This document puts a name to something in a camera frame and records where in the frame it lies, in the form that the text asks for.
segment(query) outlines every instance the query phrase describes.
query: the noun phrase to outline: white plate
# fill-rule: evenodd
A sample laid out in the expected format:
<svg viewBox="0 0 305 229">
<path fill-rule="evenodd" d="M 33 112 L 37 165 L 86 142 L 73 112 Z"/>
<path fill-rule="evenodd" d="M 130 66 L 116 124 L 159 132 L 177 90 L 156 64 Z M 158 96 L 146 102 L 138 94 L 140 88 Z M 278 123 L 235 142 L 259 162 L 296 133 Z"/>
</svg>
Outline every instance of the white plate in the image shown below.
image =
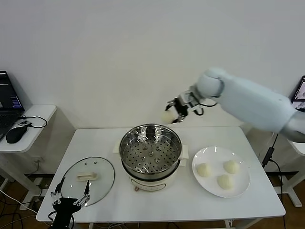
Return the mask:
<svg viewBox="0 0 305 229">
<path fill-rule="evenodd" d="M 236 174 L 230 174 L 224 169 L 224 162 L 234 160 L 240 165 L 240 170 Z M 197 172 L 197 166 L 202 163 L 208 163 L 211 166 L 212 174 L 209 177 L 202 177 Z M 212 194 L 231 198 L 243 194 L 250 185 L 250 174 L 248 166 L 235 153 L 228 149 L 217 146 L 203 148 L 194 156 L 192 162 L 193 173 L 199 184 Z M 217 184 L 217 177 L 222 174 L 228 174 L 233 181 L 233 188 L 224 190 Z"/>
</svg>

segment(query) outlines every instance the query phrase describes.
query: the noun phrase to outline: cable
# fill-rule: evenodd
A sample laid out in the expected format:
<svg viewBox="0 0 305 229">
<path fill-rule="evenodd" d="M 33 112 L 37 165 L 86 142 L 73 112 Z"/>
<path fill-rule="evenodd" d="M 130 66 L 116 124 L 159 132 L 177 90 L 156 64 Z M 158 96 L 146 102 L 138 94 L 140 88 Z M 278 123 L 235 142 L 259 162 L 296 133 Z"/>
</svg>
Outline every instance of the cable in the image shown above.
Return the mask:
<svg viewBox="0 0 305 229">
<path fill-rule="evenodd" d="M 26 209 L 28 209 L 28 210 L 30 210 L 30 211 L 32 211 L 32 212 L 34 212 L 35 214 L 37 214 L 37 212 L 36 211 L 34 211 L 34 210 L 32 210 L 32 209 L 30 209 L 30 208 L 28 208 L 27 206 L 25 206 L 24 204 L 22 204 L 21 202 L 19 202 L 18 200 L 16 200 L 16 199 L 14 199 L 13 197 L 10 197 L 8 194 L 6 194 L 5 192 L 3 192 L 2 190 L 0 190 L 0 192 L 2 192 L 4 195 L 6 195 L 8 198 L 11 198 L 11 199 L 13 199 L 13 200 L 15 200 L 16 202 L 18 202 L 19 204 L 21 204 L 22 206 L 24 206 Z"/>
<path fill-rule="evenodd" d="M 273 132 L 272 135 L 271 135 L 271 137 L 269 138 L 269 140 L 267 141 L 267 143 L 266 143 L 265 146 L 269 145 L 269 143 L 270 143 L 270 141 L 271 141 L 271 139 L 273 138 L 274 135 L 275 135 L 275 133 Z M 265 146 L 263 146 L 262 149 L 259 151 L 259 154 L 258 154 L 257 158 L 260 157 L 260 155 L 261 155 L 263 149 L 265 148 Z"/>
<path fill-rule="evenodd" d="M 5 224 L 4 226 L 0 227 L 0 229 L 5 228 L 5 227 L 6 227 L 7 225 L 9 225 L 9 224 L 12 224 L 12 223 L 14 223 L 14 222 L 17 222 L 17 221 L 20 221 L 20 220 L 23 220 L 23 219 L 26 219 L 26 218 L 32 217 L 32 216 L 36 216 L 36 215 L 30 215 L 30 216 L 26 216 L 26 217 L 23 217 L 23 218 L 21 218 L 21 219 L 15 220 L 15 221 L 13 221 L 13 222 L 10 222 L 10 223 L 8 223 L 8 224 Z"/>
<path fill-rule="evenodd" d="M 275 149 L 274 149 L 274 146 L 275 146 L 277 137 L 278 137 L 278 134 L 276 135 L 275 140 L 274 140 L 272 146 L 269 147 L 269 149 L 268 149 L 268 151 L 267 151 L 265 157 L 263 158 L 263 161 L 262 161 L 262 167 L 263 167 L 263 168 L 268 164 L 268 162 L 269 162 L 270 159 L 272 158 L 272 154 L 273 154 L 273 152 L 274 152 L 274 150 L 275 150 Z"/>
<path fill-rule="evenodd" d="M 276 143 L 277 137 L 278 137 L 278 134 L 277 134 L 276 137 L 275 137 L 275 140 L 274 140 L 274 142 L 273 142 L 272 148 L 274 147 L 274 145 L 275 145 L 275 143 Z"/>
<path fill-rule="evenodd" d="M 22 195 L 22 197 L 20 198 L 20 201 L 23 200 L 23 198 L 25 197 L 26 194 L 27 194 L 27 192 L 25 192 L 25 193 Z M 19 204 L 16 206 L 16 208 L 15 208 L 15 210 L 14 210 L 13 217 L 12 217 L 12 219 L 11 219 L 12 222 L 14 221 L 15 215 L 17 214 L 18 207 L 19 207 Z"/>
<path fill-rule="evenodd" d="M 201 104 L 200 101 L 196 98 L 196 96 L 193 94 L 193 92 L 190 93 L 190 95 L 193 97 L 193 99 L 198 103 L 200 106 L 205 106 L 205 107 L 213 107 L 216 106 L 218 103 L 214 103 L 213 105 L 206 105 L 206 104 Z"/>
<path fill-rule="evenodd" d="M 3 214 L 2 216 L 10 216 L 10 215 L 18 215 L 19 216 L 19 220 L 20 220 L 20 223 L 21 223 L 21 228 L 23 229 L 23 222 L 22 222 L 22 219 L 21 219 L 21 215 L 19 213 L 7 213 L 7 214 Z"/>
<path fill-rule="evenodd" d="M 4 203 L 4 206 L 3 206 L 3 209 L 1 211 L 0 217 L 3 216 L 3 212 L 4 212 L 4 209 L 5 209 L 5 206 L 7 205 L 5 196 L 4 196 L 4 202 L 3 203 Z"/>
<path fill-rule="evenodd" d="M 174 222 L 168 222 L 167 229 L 169 229 L 171 223 L 174 224 L 178 229 L 180 229 L 180 227 L 178 227 L 178 225 L 176 223 L 174 223 Z"/>
<path fill-rule="evenodd" d="M 53 215 L 54 213 L 56 213 L 56 211 L 50 212 L 50 213 L 48 214 L 48 218 L 49 218 L 49 220 L 52 221 L 52 223 L 54 223 L 54 219 L 51 217 L 51 215 Z"/>
<path fill-rule="evenodd" d="M 282 205 L 284 206 L 284 202 L 283 202 L 283 179 L 282 179 L 282 172 L 281 172 L 281 169 L 280 169 L 279 165 L 274 160 L 269 159 L 269 161 L 275 163 L 277 168 L 278 168 L 278 171 L 280 172 L 280 178 L 281 178 L 281 202 L 282 202 Z M 284 229 L 286 229 L 285 215 L 283 215 L 283 222 L 284 222 Z"/>
<path fill-rule="evenodd" d="M 28 174 L 26 177 L 29 177 L 30 175 L 32 175 L 33 173 L 36 173 L 39 170 L 39 165 L 40 165 L 40 161 L 34 161 L 35 163 L 37 163 L 37 169 L 35 169 L 35 171 L 31 172 L 30 174 Z"/>
<path fill-rule="evenodd" d="M 48 121 L 45 120 L 44 118 L 39 117 L 39 116 L 26 117 L 24 115 L 24 116 L 21 116 L 19 119 L 30 119 L 30 118 L 40 118 L 40 119 L 42 119 L 45 122 L 45 125 L 43 125 L 43 126 L 32 126 L 32 124 L 30 124 L 29 127 L 32 127 L 32 128 L 44 128 L 44 127 L 46 127 L 48 125 Z"/>
<path fill-rule="evenodd" d="M 72 216 L 72 226 L 71 226 L 71 228 L 70 228 L 70 229 L 73 229 L 73 228 L 74 228 L 74 223 L 75 223 L 75 220 L 74 220 L 73 215 L 71 215 L 71 216 Z"/>
<path fill-rule="evenodd" d="M 123 224 L 125 224 L 125 223 L 120 223 L 120 224 L 111 223 L 111 224 L 109 224 L 109 226 L 107 226 L 107 227 L 102 227 L 102 226 L 99 226 L 99 225 L 95 225 L 95 226 L 97 226 L 98 228 L 107 228 L 107 229 L 111 229 L 111 228 L 114 228 L 114 227 L 119 227 L 119 228 L 122 229 L 121 225 L 123 225 Z"/>
<path fill-rule="evenodd" d="M 206 106 L 206 107 L 213 107 L 216 106 L 218 103 L 214 103 L 213 105 L 206 105 L 206 104 L 199 104 L 200 106 Z"/>
</svg>

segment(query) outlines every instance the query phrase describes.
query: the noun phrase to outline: steamed bun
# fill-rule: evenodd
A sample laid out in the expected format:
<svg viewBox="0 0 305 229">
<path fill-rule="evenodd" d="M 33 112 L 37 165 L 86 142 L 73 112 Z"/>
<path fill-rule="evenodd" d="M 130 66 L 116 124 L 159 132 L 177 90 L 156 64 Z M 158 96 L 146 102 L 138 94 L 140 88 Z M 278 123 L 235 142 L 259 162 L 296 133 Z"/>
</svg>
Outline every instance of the steamed bun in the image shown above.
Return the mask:
<svg viewBox="0 0 305 229">
<path fill-rule="evenodd" d="M 239 172 L 239 164 L 236 161 L 226 161 L 224 162 L 224 169 L 231 174 Z"/>
<path fill-rule="evenodd" d="M 197 172 L 202 177 L 209 177 L 212 173 L 211 166 L 207 163 L 202 163 L 198 166 Z"/>
<path fill-rule="evenodd" d="M 222 189 L 227 190 L 233 188 L 232 178 L 227 174 L 223 174 L 219 176 L 217 178 L 217 183 Z"/>
</svg>

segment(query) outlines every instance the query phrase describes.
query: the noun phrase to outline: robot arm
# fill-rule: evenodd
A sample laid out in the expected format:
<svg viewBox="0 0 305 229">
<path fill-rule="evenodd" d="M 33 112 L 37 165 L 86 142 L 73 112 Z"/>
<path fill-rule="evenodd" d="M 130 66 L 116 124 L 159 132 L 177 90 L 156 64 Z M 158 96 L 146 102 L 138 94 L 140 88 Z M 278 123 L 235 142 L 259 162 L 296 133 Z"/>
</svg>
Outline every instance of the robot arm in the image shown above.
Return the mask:
<svg viewBox="0 0 305 229">
<path fill-rule="evenodd" d="M 305 113 L 295 110 L 287 97 L 217 68 L 205 71 L 195 85 L 170 101 L 164 120 L 181 122 L 188 110 L 200 113 L 198 108 L 206 98 L 258 129 L 281 133 L 294 142 L 305 142 Z M 169 114 L 172 106 L 178 114 L 176 119 Z"/>
</svg>

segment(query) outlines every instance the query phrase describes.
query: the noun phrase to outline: white shelf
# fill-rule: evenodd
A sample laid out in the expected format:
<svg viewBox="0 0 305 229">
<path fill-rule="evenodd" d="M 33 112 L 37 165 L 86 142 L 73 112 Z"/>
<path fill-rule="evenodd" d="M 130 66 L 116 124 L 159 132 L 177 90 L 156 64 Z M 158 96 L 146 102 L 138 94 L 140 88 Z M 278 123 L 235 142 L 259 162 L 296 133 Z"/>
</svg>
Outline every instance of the white shelf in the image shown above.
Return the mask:
<svg viewBox="0 0 305 229">
<path fill-rule="evenodd" d="M 54 105 L 32 105 L 26 109 L 23 115 L 28 117 L 40 116 L 49 121 L 55 111 L 56 106 Z M 28 121 L 32 122 L 33 126 L 42 126 L 45 123 L 39 118 L 29 119 Z M 7 143 L 6 137 L 2 138 L 0 141 L 0 153 L 24 153 L 28 151 L 42 130 L 43 128 L 28 128 L 22 139 L 14 144 Z"/>
</svg>

